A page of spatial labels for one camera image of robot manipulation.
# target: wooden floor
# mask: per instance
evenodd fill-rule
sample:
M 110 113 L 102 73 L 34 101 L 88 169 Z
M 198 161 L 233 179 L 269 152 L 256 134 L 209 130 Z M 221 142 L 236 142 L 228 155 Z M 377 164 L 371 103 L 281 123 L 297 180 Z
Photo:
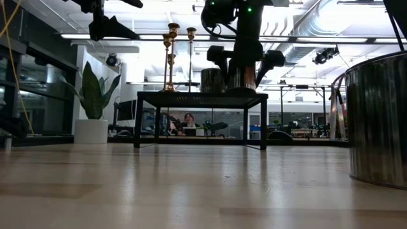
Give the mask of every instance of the wooden floor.
M 0 152 L 0 228 L 407 228 L 407 191 L 329 147 L 36 146 Z

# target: metal cylinder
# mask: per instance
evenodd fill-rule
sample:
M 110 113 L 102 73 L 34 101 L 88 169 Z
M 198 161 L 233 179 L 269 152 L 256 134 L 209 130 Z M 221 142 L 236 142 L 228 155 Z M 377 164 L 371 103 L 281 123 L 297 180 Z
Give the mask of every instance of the metal cylinder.
M 350 176 L 407 189 L 407 52 L 346 72 Z
M 224 81 L 220 69 L 208 68 L 201 71 L 201 92 L 223 93 Z
M 233 59 L 229 61 L 229 73 L 226 80 L 228 91 L 256 91 L 256 66 L 236 67 Z

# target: black table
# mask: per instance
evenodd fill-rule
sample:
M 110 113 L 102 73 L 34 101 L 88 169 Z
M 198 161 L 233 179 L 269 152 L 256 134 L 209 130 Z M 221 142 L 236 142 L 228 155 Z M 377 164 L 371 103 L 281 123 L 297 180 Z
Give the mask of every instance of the black table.
M 134 147 L 140 148 L 140 133 L 143 102 L 156 108 L 155 126 L 160 126 L 161 108 L 224 108 L 243 109 L 243 144 L 247 144 L 249 109 L 261 104 L 260 149 L 267 148 L 267 99 L 268 94 L 199 93 L 199 92 L 138 92 L 135 115 Z M 158 143 L 160 129 L 155 128 L 155 142 Z

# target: snake plant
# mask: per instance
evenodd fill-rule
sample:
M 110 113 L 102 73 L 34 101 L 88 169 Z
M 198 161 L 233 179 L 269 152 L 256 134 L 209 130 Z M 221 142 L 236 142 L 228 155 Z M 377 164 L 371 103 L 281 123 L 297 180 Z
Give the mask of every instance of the snake plant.
M 115 77 L 110 89 L 106 93 L 104 93 L 104 84 L 107 78 L 100 78 L 98 81 L 89 62 L 86 63 L 83 70 L 82 88 L 79 92 L 77 92 L 75 87 L 68 83 L 65 78 L 60 77 L 60 80 L 67 85 L 69 91 L 78 96 L 88 119 L 98 120 L 102 117 L 103 109 L 109 104 L 114 89 L 119 85 L 120 75 Z

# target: person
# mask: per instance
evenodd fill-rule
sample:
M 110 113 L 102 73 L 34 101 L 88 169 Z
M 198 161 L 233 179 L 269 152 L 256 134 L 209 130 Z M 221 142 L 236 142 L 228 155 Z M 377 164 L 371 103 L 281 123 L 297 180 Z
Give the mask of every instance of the person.
M 184 123 L 183 127 L 199 127 L 198 124 L 195 124 L 195 118 L 191 113 L 185 114 Z

